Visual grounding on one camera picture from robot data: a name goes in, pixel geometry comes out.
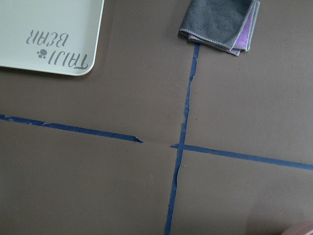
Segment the pink bowl of ice cubes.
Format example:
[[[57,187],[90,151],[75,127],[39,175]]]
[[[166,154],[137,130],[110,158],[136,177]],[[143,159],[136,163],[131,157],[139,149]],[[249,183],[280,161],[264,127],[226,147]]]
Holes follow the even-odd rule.
[[[312,235],[313,234],[313,222],[305,221],[293,225],[283,231],[281,235]]]

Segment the cream bear serving tray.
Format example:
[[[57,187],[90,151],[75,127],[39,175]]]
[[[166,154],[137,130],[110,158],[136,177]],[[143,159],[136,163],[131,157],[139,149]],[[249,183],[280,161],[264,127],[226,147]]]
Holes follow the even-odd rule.
[[[1,67],[81,76],[95,63],[103,0],[2,0]]]

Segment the grey and purple folded cloth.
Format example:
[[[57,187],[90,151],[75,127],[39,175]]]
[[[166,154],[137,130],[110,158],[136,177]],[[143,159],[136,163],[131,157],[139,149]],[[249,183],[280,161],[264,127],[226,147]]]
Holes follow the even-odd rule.
[[[258,0],[192,0],[179,32],[235,56],[250,51]]]

